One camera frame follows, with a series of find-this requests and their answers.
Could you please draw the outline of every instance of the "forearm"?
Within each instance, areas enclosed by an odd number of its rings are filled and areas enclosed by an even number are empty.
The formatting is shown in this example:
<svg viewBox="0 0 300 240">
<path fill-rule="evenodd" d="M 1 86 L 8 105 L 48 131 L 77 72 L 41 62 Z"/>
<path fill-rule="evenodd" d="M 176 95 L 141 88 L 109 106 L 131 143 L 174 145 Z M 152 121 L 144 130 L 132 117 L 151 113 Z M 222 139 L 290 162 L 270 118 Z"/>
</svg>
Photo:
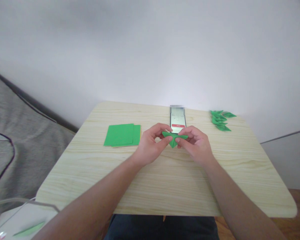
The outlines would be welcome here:
<svg viewBox="0 0 300 240">
<path fill-rule="evenodd" d="M 243 193 L 215 159 L 206 161 L 203 168 L 236 239 L 285 239 L 277 226 Z"/>
<path fill-rule="evenodd" d="M 96 239 L 142 167 L 133 157 L 56 215 L 33 239 Z"/>
</svg>

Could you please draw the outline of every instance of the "smartphone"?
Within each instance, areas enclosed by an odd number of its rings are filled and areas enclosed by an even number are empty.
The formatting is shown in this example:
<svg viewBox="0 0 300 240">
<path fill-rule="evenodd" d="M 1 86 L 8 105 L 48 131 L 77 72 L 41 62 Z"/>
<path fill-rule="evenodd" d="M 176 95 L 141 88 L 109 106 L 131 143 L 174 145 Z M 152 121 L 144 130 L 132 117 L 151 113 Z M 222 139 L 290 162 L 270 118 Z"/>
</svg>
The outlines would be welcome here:
<svg viewBox="0 0 300 240">
<path fill-rule="evenodd" d="M 175 134 L 186 127 L 185 108 L 182 105 L 170 105 L 170 127 Z"/>
</svg>

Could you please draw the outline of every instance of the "white wall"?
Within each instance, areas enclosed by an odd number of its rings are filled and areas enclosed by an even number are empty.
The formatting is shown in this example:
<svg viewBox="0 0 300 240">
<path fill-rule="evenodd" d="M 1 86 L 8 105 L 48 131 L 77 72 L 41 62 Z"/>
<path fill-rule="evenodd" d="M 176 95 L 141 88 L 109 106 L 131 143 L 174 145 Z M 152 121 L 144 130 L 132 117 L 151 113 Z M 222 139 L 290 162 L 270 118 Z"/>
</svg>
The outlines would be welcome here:
<svg viewBox="0 0 300 240">
<path fill-rule="evenodd" d="M 300 189 L 300 133 L 261 146 L 286 186 Z"/>
<path fill-rule="evenodd" d="M 300 130 L 300 0 L 0 0 L 0 73 L 79 127 L 103 100 Z"/>
</svg>

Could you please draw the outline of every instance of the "wood grain table surface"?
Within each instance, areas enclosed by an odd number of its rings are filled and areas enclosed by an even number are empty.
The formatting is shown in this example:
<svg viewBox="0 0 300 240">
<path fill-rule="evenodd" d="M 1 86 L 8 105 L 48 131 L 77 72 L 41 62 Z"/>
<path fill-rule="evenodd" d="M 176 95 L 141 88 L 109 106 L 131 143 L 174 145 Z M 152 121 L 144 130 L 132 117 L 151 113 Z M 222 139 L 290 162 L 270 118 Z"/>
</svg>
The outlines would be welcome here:
<svg viewBox="0 0 300 240">
<path fill-rule="evenodd" d="M 63 209 L 136 150 L 137 146 L 103 146 L 109 125 L 140 124 L 143 132 L 158 122 L 170 123 L 169 107 L 99 103 L 41 185 L 36 200 Z M 239 116 L 227 122 L 232 132 L 218 130 L 210 112 L 186 109 L 187 126 L 208 135 L 214 156 L 245 194 L 269 217 L 294 217 L 296 204 L 248 124 Z M 221 215 L 204 171 L 184 149 L 170 145 L 138 173 L 115 213 Z"/>
</svg>

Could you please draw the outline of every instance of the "lap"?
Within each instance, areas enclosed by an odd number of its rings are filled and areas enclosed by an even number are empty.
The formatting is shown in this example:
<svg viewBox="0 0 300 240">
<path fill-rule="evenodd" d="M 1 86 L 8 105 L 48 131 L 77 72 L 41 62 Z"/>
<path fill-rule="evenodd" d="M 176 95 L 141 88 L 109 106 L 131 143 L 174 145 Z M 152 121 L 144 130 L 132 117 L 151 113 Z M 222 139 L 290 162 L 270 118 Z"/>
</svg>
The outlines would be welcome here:
<svg viewBox="0 0 300 240">
<path fill-rule="evenodd" d="M 214 217 L 114 214 L 105 240 L 219 239 Z"/>
</svg>

